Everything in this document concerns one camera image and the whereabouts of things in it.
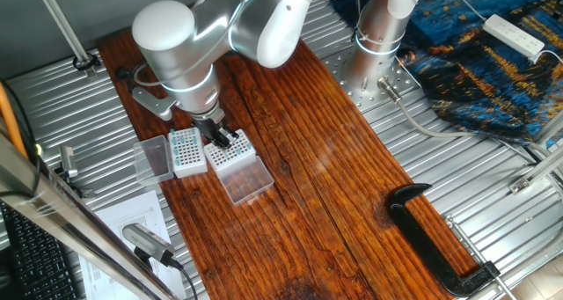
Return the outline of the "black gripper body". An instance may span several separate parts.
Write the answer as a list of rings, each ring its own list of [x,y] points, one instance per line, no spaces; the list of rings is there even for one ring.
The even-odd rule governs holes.
[[[193,116],[193,124],[200,130],[205,138],[211,143],[224,143],[225,137],[220,133],[223,127],[224,116],[219,118],[207,118]]]

